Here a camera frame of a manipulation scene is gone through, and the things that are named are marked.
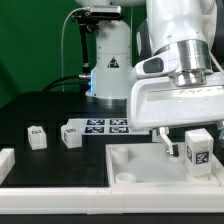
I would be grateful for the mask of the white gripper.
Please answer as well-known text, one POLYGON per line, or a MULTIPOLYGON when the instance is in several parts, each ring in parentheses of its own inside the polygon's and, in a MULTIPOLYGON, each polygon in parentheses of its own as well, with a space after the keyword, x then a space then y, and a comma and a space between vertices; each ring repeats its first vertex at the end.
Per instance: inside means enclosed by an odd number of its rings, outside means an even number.
POLYGON ((178 157, 179 150, 168 137, 169 128, 217 122, 224 140, 224 76, 213 73, 206 85, 183 88, 168 77, 139 80, 129 94, 128 122, 133 130, 158 128, 157 137, 170 157, 178 157))

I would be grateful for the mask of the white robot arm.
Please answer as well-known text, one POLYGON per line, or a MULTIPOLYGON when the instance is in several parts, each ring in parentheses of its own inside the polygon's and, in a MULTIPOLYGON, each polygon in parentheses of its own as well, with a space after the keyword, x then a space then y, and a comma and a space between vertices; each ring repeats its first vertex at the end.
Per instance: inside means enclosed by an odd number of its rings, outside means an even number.
POLYGON ((96 33, 97 63, 86 96, 100 103, 125 101, 129 127, 156 130, 173 157, 174 127, 224 121, 224 70, 215 72, 211 48, 219 13, 210 0, 76 0, 82 23, 96 33), (125 6, 144 5, 137 33, 140 62, 128 59, 131 30, 120 20, 125 6))

